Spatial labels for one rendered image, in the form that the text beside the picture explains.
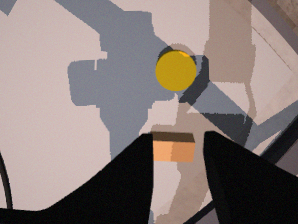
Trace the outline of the small orange block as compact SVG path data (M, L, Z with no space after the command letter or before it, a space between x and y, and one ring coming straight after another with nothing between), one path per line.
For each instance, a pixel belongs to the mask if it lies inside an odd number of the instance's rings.
M150 131L153 135L154 161L193 162L193 133Z

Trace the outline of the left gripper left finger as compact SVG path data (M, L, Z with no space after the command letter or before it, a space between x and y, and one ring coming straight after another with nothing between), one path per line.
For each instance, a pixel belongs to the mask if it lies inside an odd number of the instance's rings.
M142 133L79 188L38 211L0 208L0 224L148 224L152 133Z

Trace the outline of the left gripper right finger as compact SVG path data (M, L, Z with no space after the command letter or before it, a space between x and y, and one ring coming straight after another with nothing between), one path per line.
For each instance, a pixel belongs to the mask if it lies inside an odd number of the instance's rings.
M203 156L219 224L298 224L298 177L216 131Z

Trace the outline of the black rope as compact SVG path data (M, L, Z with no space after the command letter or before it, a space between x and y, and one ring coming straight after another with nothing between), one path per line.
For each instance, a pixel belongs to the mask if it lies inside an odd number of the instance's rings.
M2 178L3 187L4 187L4 191L5 191L7 209L10 209L10 208L12 209L10 187L9 187L8 178L7 178L7 174L5 171L5 167L4 167L1 155L0 155L0 175Z

